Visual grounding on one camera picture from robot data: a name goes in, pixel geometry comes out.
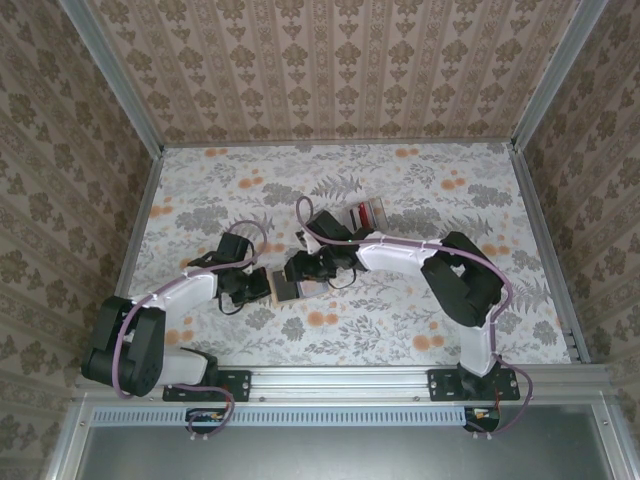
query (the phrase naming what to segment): vent slot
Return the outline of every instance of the vent slot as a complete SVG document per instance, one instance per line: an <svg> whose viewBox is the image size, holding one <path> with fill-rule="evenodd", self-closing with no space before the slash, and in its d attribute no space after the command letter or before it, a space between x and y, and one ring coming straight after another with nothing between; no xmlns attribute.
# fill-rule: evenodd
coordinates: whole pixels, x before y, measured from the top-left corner
<svg viewBox="0 0 640 480"><path fill-rule="evenodd" d="M98 407L93 427L185 426L187 407ZM465 425L464 407L236 407L229 426L361 427ZM194 422L194 425L211 425Z"/></svg>

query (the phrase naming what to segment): gray panel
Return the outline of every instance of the gray panel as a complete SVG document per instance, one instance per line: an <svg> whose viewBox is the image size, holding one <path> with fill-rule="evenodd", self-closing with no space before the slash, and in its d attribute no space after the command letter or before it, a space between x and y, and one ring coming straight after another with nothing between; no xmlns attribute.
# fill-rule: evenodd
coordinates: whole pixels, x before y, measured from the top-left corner
<svg viewBox="0 0 640 480"><path fill-rule="evenodd" d="M613 478L589 406L532 407L492 440L461 427L93 429L79 479L604 480Z"/></svg>

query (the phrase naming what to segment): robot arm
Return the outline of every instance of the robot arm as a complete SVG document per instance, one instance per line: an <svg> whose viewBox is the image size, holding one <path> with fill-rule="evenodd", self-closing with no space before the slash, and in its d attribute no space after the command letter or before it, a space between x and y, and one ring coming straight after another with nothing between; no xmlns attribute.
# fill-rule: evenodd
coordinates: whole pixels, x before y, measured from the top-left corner
<svg viewBox="0 0 640 480"><path fill-rule="evenodd" d="M459 255L435 249L385 243L372 230L352 234L328 212L314 216L307 226L318 235L334 240L376 240L364 245L323 245L310 235L302 235L307 251L298 252L285 266L288 281L335 278L339 269L361 271L389 270L424 278L431 286L442 309L459 325L462 352L459 369L467 391L482 389L482 379L499 369L491 345L487 317L500 300L502 281L488 268ZM452 232L439 243L486 257L463 234ZM217 251L207 253L190 266L211 267L238 262L245 258L249 240L225 233ZM458 275L453 268L463 267ZM154 295L140 308L127 330L119 356L118 381L123 390L144 396L156 386L187 384L216 385L217 359L209 354L185 348L164 346L166 325L175 324L201 303L230 295L236 306L268 296L266 271L259 268L246 273L240 268L218 269L215 273L198 270ZM82 362L84 377L112 385L112 365L116 339L123 320L141 297L108 298L100 308L89 349Z"/></svg>
<svg viewBox="0 0 640 480"><path fill-rule="evenodd" d="M123 390L144 396L156 386L215 385L217 359L195 350L165 347L165 329L204 302L213 298L220 302L223 294L228 294L240 308L270 295L264 268L252 269L249 273L240 268L222 268L215 273L204 270L243 260L250 246L246 238L224 233L216 251L189 263L191 267L201 267L200 270L185 272L181 281L164 289L161 295L153 294L138 310L125 332L119 357L118 381ZM112 385L114 350L123 320L145 297L147 295L132 299L113 296L104 301L82 361L85 378Z"/></svg>
<svg viewBox="0 0 640 480"><path fill-rule="evenodd" d="M314 233L333 240L370 240L380 242L353 246L322 245L305 233L301 241L306 252L298 252L287 262L285 275L289 281L335 278L339 269L361 271L387 270L422 278L427 281L445 313L458 324L461 355L459 368L463 383L469 379L469 390L474 379L481 379L496 367L491 346L489 314L500 301L503 282L488 268L462 256L451 255L430 248L387 243L393 241L379 232L359 229L354 234L342 226L326 211L315 215L307 227ZM469 238L459 232L451 232L437 243L445 247L463 250L486 259ZM454 268L464 271L458 275Z"/></svg>

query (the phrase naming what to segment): small box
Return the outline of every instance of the small box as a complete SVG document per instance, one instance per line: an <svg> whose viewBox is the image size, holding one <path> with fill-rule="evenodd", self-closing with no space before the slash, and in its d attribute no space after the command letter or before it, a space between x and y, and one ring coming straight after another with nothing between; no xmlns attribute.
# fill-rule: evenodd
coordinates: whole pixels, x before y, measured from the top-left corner
<svg viewBox="0 0 640 480"><path fill-rule="evenodd" d="M380 197L371 198L348 207L344 213L344 224L351 233L355 233L362 227L383 233L389 229L387 215Z"/></svg>
<svg viewBox="0 0 640 480"><path fill-rule="evenodd" d="M269 272L269 284L274 307L287 305L305 298L317 297L329 291L329 284L326 282L308 280L287 282L282 270Z"/></svg>

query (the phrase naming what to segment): floral mat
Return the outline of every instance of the floral mat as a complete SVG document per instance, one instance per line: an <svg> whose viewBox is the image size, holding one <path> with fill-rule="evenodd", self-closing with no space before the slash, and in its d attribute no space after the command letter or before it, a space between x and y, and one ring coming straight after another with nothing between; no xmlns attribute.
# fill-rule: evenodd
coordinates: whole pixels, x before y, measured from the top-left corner
<svg viewBox="0 0 640 480"><path fill-rule="evenodd" d="M465 233L514 285L514 304L497 327L505 359L570 361L509 154L499 143L169 149L130 293L175 278L239 219L255 219L268 231L259 264L282 268L300 249L294 204L303 194L338 218L345 207L380 197L387 233L401 237ZM259 241L251 227L240 233ZM344 275L336 285L349 282L350 272ZM210 352L229 366L455 364L460 353L457 325L426 281L390 272L360 274L344 290L292 305L263 299L233 316L212 301L167 325L165 342Z"/></svg>

